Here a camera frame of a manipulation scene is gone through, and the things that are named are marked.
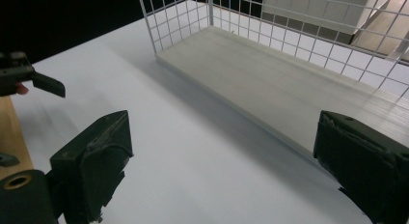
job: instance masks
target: white wire grid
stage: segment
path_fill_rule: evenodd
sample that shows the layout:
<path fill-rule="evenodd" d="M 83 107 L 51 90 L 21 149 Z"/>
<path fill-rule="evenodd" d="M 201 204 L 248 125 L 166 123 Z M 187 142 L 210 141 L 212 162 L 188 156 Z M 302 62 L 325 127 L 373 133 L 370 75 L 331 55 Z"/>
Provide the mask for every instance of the white wire grid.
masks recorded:
<path fill-rule="evenodd" d="M 307 1 L 307 4 L 302 13 L 299 9 L 295 12 L 282 8 L 279 4 L 280 0 L 276 0 L 275 4 L 265 4 L 252 0 L 140 0 L 155 52 L 164 50 L 205 27 L 213 25 L 309 61 L 327 70 L 354 78 L 374 88 L 409 98 L 409 67 L 408 62 L 403 59 L 406 55 L 409 56 L 407 52 L 409 36 L 401 36 L 401 34 L 399 36 L 392 32 L 396 28 L 397 22 L 406 23 L 406 25 L 397 28 L 406 29 L 406 33 L 409 31 L 409 14 L 404 13 L 404 8 L 409 3 L 408 0 L 403 0 L 397 11 L 337 0 L 304 1 Z M 366 21 L 371 18 L 372 14 L 379 12 L 389 16 L 390 26 L 381 33 L 369 29 L 369 22 L 365 22 L 362 27 L 355 27 L 343 20 L 333 21 L 325 16 L 312 16 L 309 9 L 317 1 L 324 3 L 323 14 L 326 14 L 328 8 L 337 5 L 346 8 L 340 10 L 343 12 L 343 18 L 346 18 L 351 11 L 368 10 Z M 238 9 L 233 9 L 232 4 L 238 5 Z M 303 20 L 298 20 L 302 22 L 301 31 L 291 28 L 288 25 L 289 19 L 283 25 L 262 19 L 261 16 L 249 14 L 248 11 L 252 10 L 252 6 L 259 6 L 263 10 L 269 9 L 269 11 L 301 15 L 304 17 Z M 243 12 L 242 8 L 244 7 L 246 7 L 246 12 Z M 309 18 L 353 28 L 361 34 L 357 35 L 352 44 L 335 41 L 341 34 L 340 31 L 336 32 L 332 40 L 327 40 L 318 35 L 321 30 L 319 25 L 314 34 L 303 31 L 307 24 L 306 20 Z M 375 49 L 367 50 L 357 44 L 364 33 L 375 35 L 380 40 Z M 391 40 L 397 42 L 394 54 L 379 53 L 382 44 Z"/>

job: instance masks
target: wire mesh panel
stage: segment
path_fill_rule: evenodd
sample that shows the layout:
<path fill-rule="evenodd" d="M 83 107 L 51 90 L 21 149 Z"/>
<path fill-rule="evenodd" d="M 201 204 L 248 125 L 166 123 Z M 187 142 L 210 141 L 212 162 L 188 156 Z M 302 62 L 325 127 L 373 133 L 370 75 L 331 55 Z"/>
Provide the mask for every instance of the wire mesh panel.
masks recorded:
<path fill-rule="evenodd" d="M 214 25 L 409 98 L 408 0 L 141 0 L 141 4 L 155 51 Z"/>

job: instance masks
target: wooden board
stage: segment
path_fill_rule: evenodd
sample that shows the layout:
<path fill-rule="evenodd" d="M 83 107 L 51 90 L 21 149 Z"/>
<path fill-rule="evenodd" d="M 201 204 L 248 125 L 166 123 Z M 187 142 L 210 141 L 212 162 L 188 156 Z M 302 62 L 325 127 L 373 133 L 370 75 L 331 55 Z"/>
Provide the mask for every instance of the wooden board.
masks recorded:
<path fill-rule="evenodd" d="M 20 161 L 12 167 L 0 166 L 0 180 L 20 171 L 33 169 L 10 97 L 0 97 L 0 153 L 15 155 Z"/>
<path fill-rule="evenodd" d="M 215 27 L 157 53 L 308 158 L 321 110 L 342 113 L 409 146 L 409 101 Z"/>

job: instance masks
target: white table surface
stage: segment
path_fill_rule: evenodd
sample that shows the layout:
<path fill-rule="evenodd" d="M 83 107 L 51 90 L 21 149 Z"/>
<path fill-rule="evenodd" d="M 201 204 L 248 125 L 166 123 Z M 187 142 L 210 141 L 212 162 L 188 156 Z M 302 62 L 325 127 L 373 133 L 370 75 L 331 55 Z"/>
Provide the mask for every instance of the white table surface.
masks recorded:
<path fill-rule="evenodd" d="M 144 20 L 35 68 L 67 87 L 13 96 L 37 169 L 97 118 L 129 112 L 135 156 L 102 223 L 370 223 L 334 180 L 161 68 Z"/>

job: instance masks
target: white wall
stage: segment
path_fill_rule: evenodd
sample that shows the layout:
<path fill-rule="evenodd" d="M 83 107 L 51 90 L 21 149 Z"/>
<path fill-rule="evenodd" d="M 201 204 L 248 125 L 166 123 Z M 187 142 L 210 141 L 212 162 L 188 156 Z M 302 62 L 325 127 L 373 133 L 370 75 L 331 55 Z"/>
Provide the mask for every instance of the white wall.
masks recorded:
<path fill-rule="evenodd" d="M 305 21 L 347 34 L 354 34 L 357 28 L 365 23 L 370 13 L 370 9 L 359 6 L 373 7 L 376 0 L 333 1 L 264 0 L 264 4 L 267 6 L 263 7 L 263 12 Z M 386 1 L 379 0 L 376 7 L 382 6 Z"/>

